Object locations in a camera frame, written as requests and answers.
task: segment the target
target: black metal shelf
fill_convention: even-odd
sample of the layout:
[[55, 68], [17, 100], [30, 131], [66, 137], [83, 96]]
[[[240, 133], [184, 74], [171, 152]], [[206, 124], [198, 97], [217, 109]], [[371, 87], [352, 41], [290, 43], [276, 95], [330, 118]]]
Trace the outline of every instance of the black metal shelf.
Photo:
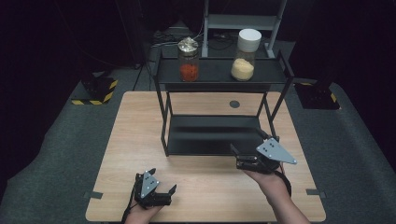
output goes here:
[[[257, 59], [254, 74], [249, 81], [237, 81], [231, 76], [233, 58], [202, 58], [199, 62], [199, 77], [194, 82], [183, 82], [179, 76], [177, 58], [164, 58], [159, 51], [153, 78], [163, 115], [162, 142], [165, 155], [231, 155], [233, 143], [245, 152], [254, 150], [262, 143], [256, 134], [260, 128], [259, 116], [264, 107], [272, 136], [276, 136], [273, 120], [294, 78], [290, 66], [279, 52], [276, 58]], [[166, 102], [160, 85], [164, 85]], [[284, 88], [271, 112], [266, 101], [271, 85], [283, 84]], [[230, 115], [179, 115], [174, 114], [171, 92], [250, 92], [262, 93], [255, 116]], [[170, 115], [167, 144], [165, 132]]]

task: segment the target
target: jar lid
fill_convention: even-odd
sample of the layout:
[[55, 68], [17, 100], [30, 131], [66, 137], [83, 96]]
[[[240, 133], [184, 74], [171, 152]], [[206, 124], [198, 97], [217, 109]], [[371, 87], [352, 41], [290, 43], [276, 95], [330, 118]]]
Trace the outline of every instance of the jar lid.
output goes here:
[[198, 53], [198, 42], [186, 37], [177, 44], [178, 53], [183, 56], [194, 56]]
[[239, 32], [238, 48], [244, 52], [254, 52], [259, 48], [262, 34], [253, 29], [244, 29]]

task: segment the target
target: glass jar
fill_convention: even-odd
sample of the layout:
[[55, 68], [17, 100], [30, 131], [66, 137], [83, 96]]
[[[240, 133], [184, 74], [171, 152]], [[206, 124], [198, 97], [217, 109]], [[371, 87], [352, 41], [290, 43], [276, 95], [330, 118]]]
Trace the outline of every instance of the glass jar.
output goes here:
[[253, 29], [239, 32], [238, 44], [233, 58], [232, 76], [238, 81], [248, 81], [253, 77], [256, 50], [259, 48], [262, 34]]
[[199, 68], [198, 43], [187, 37], [181, 40], [177, 46], [181, 80], [195, 81], [198, 78]]

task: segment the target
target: white lid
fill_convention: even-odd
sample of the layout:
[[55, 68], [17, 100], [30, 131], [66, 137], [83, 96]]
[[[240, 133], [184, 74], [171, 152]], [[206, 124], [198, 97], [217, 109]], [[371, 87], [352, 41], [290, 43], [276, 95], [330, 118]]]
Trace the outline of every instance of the white lid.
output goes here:
[[254, 52], [259, 48], [262, 34], [253, 29], [244, 29], [239, 32], [238, 48], [244, 52]]

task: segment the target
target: white shelf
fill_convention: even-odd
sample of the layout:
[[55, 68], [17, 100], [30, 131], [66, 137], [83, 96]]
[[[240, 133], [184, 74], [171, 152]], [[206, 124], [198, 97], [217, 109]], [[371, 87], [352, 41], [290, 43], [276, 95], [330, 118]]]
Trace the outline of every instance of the white shelf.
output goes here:
[[208, 15], [209, 29], [255, 29], [272, 31], [276, 16]]

